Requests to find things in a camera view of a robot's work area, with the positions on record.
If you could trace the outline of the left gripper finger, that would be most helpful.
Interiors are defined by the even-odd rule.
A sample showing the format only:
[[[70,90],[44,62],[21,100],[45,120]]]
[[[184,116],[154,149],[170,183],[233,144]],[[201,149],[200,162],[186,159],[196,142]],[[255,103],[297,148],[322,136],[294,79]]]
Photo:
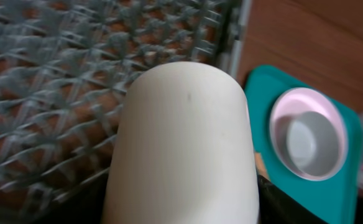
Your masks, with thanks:
[[[326,224],[262,175],[257,182],[261,224]]]

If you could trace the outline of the pink bowl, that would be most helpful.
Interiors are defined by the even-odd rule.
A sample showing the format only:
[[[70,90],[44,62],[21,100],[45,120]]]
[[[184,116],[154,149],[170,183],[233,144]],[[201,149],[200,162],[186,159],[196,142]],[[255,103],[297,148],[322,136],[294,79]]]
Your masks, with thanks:
[[[334,103],[316,90],[282,93],[271,109],[269,133],[280,162],[302,179],[330,179],[346,161],[346,125]]]

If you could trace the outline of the white paper cup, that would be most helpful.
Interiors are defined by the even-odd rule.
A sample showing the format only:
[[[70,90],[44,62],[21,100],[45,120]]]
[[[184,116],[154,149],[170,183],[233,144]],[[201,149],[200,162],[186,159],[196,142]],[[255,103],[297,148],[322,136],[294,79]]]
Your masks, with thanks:
[[[132,83],[101,221],[259,221],[249,110],[231,76],[203,63],[173,62]]]

